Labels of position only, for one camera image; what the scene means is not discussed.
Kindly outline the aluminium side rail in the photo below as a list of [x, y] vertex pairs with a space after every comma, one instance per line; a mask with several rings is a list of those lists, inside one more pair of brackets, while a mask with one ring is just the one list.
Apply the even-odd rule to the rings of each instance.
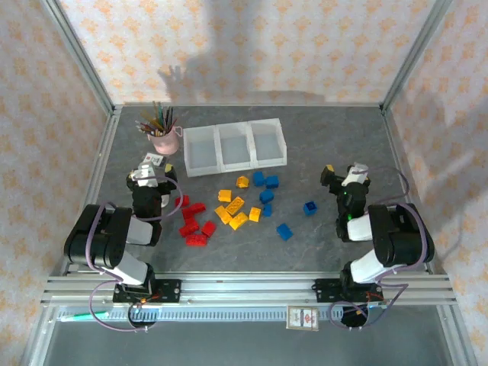
[[419, 210], [419, 212], [421, 212], [422, 203], [419, 199], [418, 190], [413, 177], [413, 172], [409, 165], [409, 161], [407, 159], [402, 140], [398, 133], [398, 129], [393, 117], [393, 112], [390, 109], [383, 111], [382, 118], [393, 153], [395, 166], [406, 177], [406, 180], [409, 183], [409, 189], [406, 189], [406, 183], [403, 181], [403, 179], [400, 179], [403, 190], [408, 191], [408, 194], [404, 197], [404, 199], [407, 203], [415, 204], [416, 208]]
[[95, 204], [97, 202], [122, 108], [123, 106], [121, 104], [116, 105], [105, 122], [91, 167], [85, 199], [81, 203], [79, 214], [87, 204]]

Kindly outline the pink cup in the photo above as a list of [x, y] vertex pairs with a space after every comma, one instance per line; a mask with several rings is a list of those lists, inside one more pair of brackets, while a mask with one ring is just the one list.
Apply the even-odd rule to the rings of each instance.
[[154, 145], [159, 155], [170, 156], [178, 151], [180, 146], [178, 138], [182, 137], [182, 133], [183, 129], [180, 126], [174, 126], [164, 136], [148, 135], [147, 139]]

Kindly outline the yellow pencil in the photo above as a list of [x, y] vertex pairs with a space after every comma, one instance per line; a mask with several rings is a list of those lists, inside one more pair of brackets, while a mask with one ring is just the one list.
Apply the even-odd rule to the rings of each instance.
[[141, 111], [140, 115], [142, 118], [144, 118], [149, 124], [151, 124], [156, 130], [161, 130], [161, 127], [157, 121], [157, 118], [150, 115], [149, 113], [145, 111]]

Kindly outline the thin aluminium rear rail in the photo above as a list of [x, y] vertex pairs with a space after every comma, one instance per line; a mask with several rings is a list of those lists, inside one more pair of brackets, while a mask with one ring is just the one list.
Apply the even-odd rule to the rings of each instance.
[[[312, 104], [297, 104], [297, 103], [162, 103], [165, 106], [172, 107], [331, 107], [331, 108], [382, 108], [380, 102], [332, 102], [332, 103], [312, 103]], [[124, 107], [145, 108], [153, 107], [152, 102], [130, 102], [122, 104], [114, 104], [113, 110], [121, 109]]]

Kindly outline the aluminium frame post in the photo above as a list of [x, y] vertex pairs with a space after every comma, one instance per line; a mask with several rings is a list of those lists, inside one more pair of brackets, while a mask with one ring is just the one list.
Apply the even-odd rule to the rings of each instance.
[[66, 12], [63, 10], [60, 0], [39, 0], [39, 2], [52, 20], [62, 42], [74, 59], [82, 77], [88, 83], [88, 86], [95, 95], [95, 99], [101, 105], [102, 110], [107, 115], [112, 115], [114, 111], [114, 103], [95, 70], [81, 40], [76, 34]]
[[390, 86], [383, 102], [379, 104], [379, 108], [383, 116], [387, 114], [387, 111], [393, 105], [393, 102], [399, 95], [402, 87], [419, 61], [420, 56], [438, 29], [438, 26], [447, 13], [452, 1], [453, 0], [435, 0], [432, 9], [430, 10], [415, 41], [413, 42], [413, 45], [407, 53], [406, 58], [396, 74], [396, 77], [393, 80], [393, 83]]

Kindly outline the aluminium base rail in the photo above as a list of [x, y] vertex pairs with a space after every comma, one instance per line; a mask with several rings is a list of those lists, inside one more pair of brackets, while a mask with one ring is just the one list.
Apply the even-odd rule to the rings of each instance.
[[[280, 307], [312, 305], [312, 290], [318, 278], [338, 279], [337, 272], [159, 272], [157, 278], [181, 280], [181, 307]], [[108, 276], [92, 271], [72, 271], [65, 276], [52, 276], [41, 297], [42, 304], [81, 306], [96, 285]], [[383, 279], [385, 300], [392, 300], [401, 284], [408, 288], [396, 305], [455, 305], [453, 286], [446, 274], [425, 271], [399, 272]]]

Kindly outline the long yellow lego brick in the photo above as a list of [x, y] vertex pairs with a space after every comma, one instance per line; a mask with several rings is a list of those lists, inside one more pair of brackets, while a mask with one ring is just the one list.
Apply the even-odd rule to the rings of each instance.
[[249, 220], [249, 217], [244, 213], [240, 212], [229, 222], [230, 227], [233, 230], [238, 230], [244, 223]]
[[226, 211], [232, 216], [236, 215], [244, 203], [245, 201], [241, 197], [236, 197], [226, 206]]

